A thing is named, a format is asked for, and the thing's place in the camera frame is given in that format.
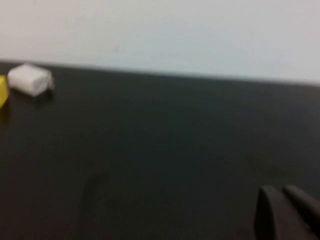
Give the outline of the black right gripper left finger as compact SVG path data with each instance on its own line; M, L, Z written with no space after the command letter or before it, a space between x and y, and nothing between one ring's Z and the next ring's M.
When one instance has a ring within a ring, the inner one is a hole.
M318 240L293 203L281 190L271 185L259 189L254 235L257 240Z

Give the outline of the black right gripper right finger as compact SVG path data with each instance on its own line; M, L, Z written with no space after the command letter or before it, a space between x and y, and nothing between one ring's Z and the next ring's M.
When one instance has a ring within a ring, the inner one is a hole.
M315 234L320 233L320 201L295 185L285 185L283 193L289 198L304 221Z

